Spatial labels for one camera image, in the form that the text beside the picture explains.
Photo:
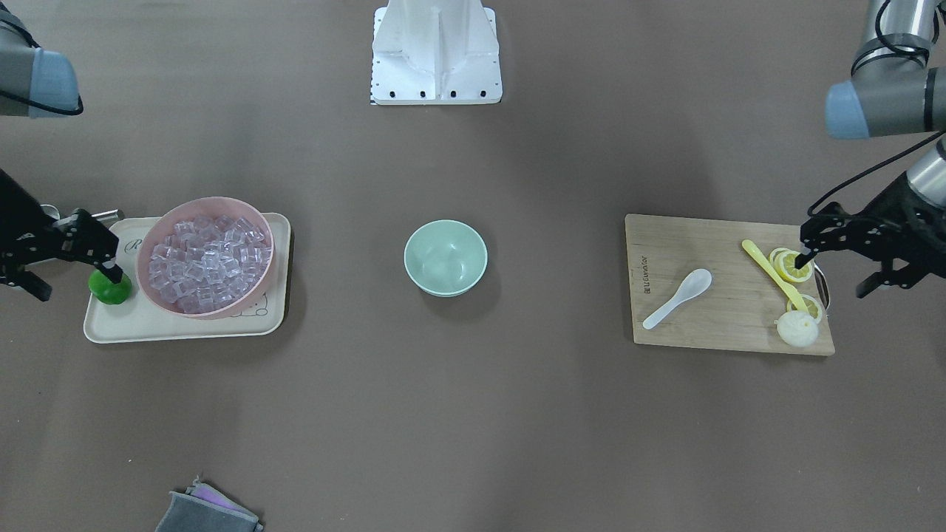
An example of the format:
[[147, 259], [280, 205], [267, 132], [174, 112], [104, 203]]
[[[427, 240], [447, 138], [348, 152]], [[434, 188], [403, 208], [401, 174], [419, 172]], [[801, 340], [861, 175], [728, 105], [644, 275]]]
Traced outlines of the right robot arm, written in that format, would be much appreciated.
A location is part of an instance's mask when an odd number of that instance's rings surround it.
[[[64, 54], [46, 50], [20, 18], [2, 7], [2, 115], [4, 117], [77, 117], [84, 111], [78, 79]], [[51, 287], [28, 266], [50, 260], [95, 267], [90, 292], [107, 304], [121, 303], [131, 280], [115, 262], [119, 238], [105, 225], [105, 214], [77, 208], [69, 216], [52, 215], [7, 172], [1, 173], [1, 279], [40, 301]]]

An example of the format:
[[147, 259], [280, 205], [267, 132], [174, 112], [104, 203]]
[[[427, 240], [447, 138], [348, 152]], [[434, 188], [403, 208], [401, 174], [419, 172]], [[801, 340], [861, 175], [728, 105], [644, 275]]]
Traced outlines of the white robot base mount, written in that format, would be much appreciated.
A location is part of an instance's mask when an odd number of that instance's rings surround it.
[[372, 105], [486, 105], [503, 99], [497, 17], [482, 2], [389, 1], [372, 22]]

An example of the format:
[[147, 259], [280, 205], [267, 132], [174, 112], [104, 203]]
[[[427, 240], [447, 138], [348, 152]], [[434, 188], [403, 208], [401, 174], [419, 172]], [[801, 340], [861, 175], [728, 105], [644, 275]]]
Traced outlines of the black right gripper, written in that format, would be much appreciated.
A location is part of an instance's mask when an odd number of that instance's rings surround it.
[[57, 259], [81, 262], [100, 270], [112, 283], [123, 270], [115, 263], [119, 238], [84, 209], [63, 219], [41, 203], [7, 172], [1, 172], [1, 248], [3, 285], [20, 287], [35, 299], [50, 300], [52, 287], [26, 266]]

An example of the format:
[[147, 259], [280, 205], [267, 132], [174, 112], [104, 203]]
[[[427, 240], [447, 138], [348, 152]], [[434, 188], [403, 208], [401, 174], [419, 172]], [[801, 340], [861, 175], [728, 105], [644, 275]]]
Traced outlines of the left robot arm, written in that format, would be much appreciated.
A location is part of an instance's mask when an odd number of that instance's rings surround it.
[[879, 264], [856, 287], [864, 299], [878, 287], [913, 287], [945, 276], [945, 74], [929, 64], [944, 40], [942, 1], [872, 1], [847, 81], [826, 95], [833, 138], [862, 140], [925, 134], [905, 150], [925, 155], [862, 210], [851, 213], [825, 193], [800, 227], [801, 267], [819, 253], [851, 251]]

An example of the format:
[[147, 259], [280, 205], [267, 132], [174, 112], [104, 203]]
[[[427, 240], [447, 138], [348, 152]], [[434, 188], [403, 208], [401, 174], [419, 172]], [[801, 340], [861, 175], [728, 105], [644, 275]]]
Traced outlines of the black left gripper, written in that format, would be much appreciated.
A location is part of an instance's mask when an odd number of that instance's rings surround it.
[[797, 269], [828, 251], [851, 251], [879, 262], [879, 270], [857, 285], [858, 299], [879, 287], [910, 289], [926, 275], [945, 277], [944, 209], [916, 194], [905, 174], [859, 214], [845, 211], [840, 203], [809, 212], [800, 241]]

